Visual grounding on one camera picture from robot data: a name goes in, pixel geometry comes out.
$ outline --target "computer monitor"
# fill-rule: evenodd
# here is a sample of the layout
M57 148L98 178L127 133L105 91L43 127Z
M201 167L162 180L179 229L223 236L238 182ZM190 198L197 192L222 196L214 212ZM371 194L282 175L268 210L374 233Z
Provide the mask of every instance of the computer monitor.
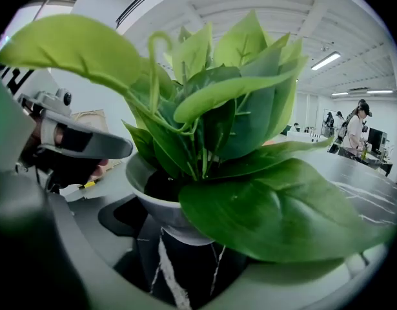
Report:
M376 152L376 149L382 151L385 148L386 138L387 138L387 133L370 128L367 142L369 142L372 145L373 152Z

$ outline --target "potted plant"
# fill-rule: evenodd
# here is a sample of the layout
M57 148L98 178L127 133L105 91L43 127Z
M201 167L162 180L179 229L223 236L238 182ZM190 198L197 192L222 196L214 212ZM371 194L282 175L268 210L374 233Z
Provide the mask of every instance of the potted plant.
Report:
M168 45L176 80L155 60ZM289 121L296 79L307 61L301 40L274 41L250 12L212 47L211 24L179 43L155 32L149 59L112 29L78 15L24 27L0 62L60 68L120 93L137 127L128 180L149 213L189 244L215 240L257 260L343 258L386 241L392 229L363 222L350 202L297 150L326 146L262 144Z

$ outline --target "person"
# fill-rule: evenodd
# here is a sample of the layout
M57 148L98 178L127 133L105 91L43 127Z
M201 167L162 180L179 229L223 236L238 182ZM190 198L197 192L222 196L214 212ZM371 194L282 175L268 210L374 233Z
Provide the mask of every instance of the person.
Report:
M289 131L293 131L293 132L298 132L297 131L297 127L299 126L299 123L294 123L294 125L290 128Z
M327 118L325 120L325 125L326 127L333 127L334 124L334 118L331 112L327 113Z
M41 126L42 121L40 116L30 116L36 123L33 133L30 135L26 145L23 148L23 152L35 151L36 147L41 144ZM54 142L57 146L62 143L63 130L57 126L54 131ZM108 160L102 160L98 163L94 171L91 173L89 180L92 181L96 178L102 177L105 173L105 166L108 165Z
M358 106L360 106L361 104L366 103L365 99L360 99L358 102ZM346 117L346 123L349 123L349 121L351 120L351 118L354 116L354 112L355 112L356 108L352 110L352 112L347 115Z
M341 125L344 123L345 119L343 118L343 115L341 114L340 111L337 112L336 114L336 133L339 132Z
M366 103L366 101L364 99L360 99L358 102L358 107L360 107L360 105ZM341 127L338 131L338 139L340 141L343 141L345 135L346 135L346 130L347 130L347 126L349 125L349 121L351 120L351 118L355 115L355 111L356 111L357 107L355 109L353 109L353 111L347 115L346 120L341 124Z
M353 116L347 125L346 135L343 138L342 146L345 148L357 149L360 143L363 120L367 116L372 116L367 103L360 104L353 112Z

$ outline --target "white pot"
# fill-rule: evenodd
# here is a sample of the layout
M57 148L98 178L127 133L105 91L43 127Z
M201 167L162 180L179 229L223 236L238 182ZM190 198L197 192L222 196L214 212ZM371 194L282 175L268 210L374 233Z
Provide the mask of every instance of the white pot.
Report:
M170 202L144 194L149 177L156 171L138 153L127 163L127 179L134 194L139 198L148 213L169 235L187 245L208 245L213 240L203 236L187 220L179 202Z

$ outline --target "black cap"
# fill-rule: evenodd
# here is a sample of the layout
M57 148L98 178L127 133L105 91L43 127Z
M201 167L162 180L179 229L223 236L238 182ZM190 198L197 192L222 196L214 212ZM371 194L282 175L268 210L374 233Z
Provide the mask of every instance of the black cap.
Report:
M367 103L360 103L359 109L362 109L366 113L366 115L372 117L372 113L370 111L370 107L369 107L369 105Z

